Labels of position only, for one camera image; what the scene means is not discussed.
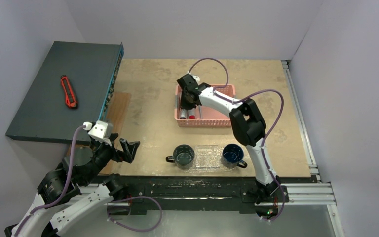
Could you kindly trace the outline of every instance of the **plastic basket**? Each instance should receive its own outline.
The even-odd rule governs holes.
[[[220,86],[219,84],[213,84],[212,87]],[[195,119],[179,119],[181,102],[181,88],[179,85],[175,89],[175,109],[174,118],[179,127],[231,127],[230,119],[222,113],[209,108],[207,106],[197,106],[195,109]],[[228,84],[225,88],[217,89],[230,97],[235,97],[236,91],[234,85]]]

